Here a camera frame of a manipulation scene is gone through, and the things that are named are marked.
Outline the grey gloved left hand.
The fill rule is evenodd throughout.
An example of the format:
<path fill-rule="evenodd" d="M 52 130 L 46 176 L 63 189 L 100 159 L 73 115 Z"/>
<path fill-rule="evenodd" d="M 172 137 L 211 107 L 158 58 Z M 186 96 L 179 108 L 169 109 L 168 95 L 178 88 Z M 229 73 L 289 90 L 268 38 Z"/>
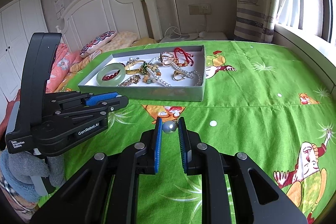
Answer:
<path fill-rule="evenodd" d="M 41 198 L 31 180 L 33 176 L 48 178 L 55 188 L 66 182 L 63 155 L 43 160 L 27 151 L 10 154 L 5 149 L 1 153 L 1 172 L 9 185 L 28 202 L 38 202 Z"/>

